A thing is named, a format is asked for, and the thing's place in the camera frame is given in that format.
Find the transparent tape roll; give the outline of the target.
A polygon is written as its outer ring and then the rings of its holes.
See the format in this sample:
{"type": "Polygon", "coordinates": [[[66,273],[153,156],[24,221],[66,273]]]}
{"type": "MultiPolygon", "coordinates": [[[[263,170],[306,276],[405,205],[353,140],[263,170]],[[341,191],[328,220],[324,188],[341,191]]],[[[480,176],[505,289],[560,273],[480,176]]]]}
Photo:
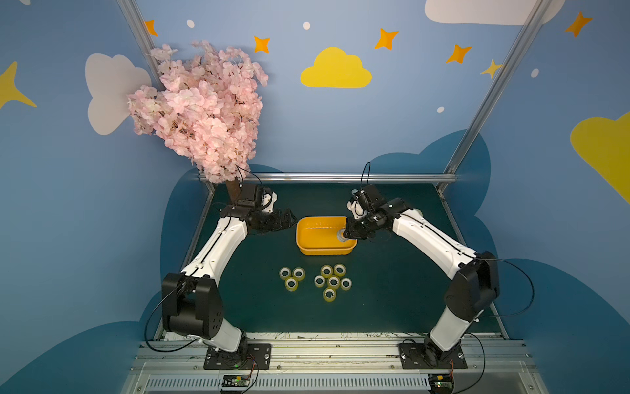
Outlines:
{"type": "Polygon", "coordinates": [[[345,229],[340,229],[340,230],[338,231],[338,233],[336,234],[337,239],[339,240],[339,242],[346,242],[346,241],[349,241],[349,239],[348,239],[348,238],[346,238],[346,236],[345,236],[345,231],[346,231],[345,229]]]}

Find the yellow plastic storage box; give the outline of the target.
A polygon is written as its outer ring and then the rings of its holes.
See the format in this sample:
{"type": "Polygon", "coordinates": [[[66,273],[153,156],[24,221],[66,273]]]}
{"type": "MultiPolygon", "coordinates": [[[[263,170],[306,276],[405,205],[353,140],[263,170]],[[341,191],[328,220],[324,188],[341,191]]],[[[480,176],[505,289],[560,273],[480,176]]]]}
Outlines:
{"type": "Polygon", "coordinates": [[[348,255],[358,241],[341,241],[338,233],[345,229],[346,217],[302,218],[297,223],[296,244],[304,255],[348,255]]]}

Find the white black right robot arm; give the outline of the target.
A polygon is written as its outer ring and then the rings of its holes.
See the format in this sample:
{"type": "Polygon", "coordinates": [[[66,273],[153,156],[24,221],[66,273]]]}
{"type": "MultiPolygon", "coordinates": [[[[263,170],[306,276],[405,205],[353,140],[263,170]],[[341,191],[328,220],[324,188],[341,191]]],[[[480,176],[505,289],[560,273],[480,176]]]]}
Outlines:
{"type": "Polygon", "coordinates": [[[387,229],[423,252],[451,281],[444,296],[445,309],[424,343],[427,356],[443,359],[500,295],[494,255],[459,243],[400,198],[386,202],[354,197],[347,208],[352,216],[346,219],[345,239],[363,240],[387,229]]]}

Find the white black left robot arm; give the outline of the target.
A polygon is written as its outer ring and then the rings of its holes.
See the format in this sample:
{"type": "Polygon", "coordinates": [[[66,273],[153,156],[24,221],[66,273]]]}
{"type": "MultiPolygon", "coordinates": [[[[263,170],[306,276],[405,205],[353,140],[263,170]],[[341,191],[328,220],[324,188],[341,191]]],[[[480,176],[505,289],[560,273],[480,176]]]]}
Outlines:
{"type": "Polygon", "coordinates": [[[290,209],[226,206],[215,231],[196,257],[162,281],[162,326],[169,333],[202,339],[227,353],[239,353],[244,333],[224,318],[219,293],[221,276],[237,247],[251,231],[267,233],[291,228],[290,209]]]}

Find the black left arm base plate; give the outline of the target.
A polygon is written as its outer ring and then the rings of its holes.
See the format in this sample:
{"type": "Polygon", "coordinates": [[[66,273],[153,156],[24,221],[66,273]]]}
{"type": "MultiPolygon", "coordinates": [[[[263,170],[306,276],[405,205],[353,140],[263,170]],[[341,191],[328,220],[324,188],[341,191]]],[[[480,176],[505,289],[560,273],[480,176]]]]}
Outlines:
{"type": "Polygon", "coordinates": [[[253,343],[241,346],[236,352],[227,352],[208,348],[203,369],[204,370],[245,370],[270,368],[272,345],[266,343],[253,343]]]}

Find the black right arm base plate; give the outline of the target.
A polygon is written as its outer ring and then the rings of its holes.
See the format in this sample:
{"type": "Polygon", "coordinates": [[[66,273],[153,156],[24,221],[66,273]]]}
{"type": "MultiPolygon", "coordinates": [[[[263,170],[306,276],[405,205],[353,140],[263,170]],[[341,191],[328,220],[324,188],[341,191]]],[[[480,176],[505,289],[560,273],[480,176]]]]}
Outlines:
{"type": "Polygon", "coordinates": [[[398,345],[403,369],[467,369],[461,344],[449,351],[424,343],[404,341],[398,345]]]}

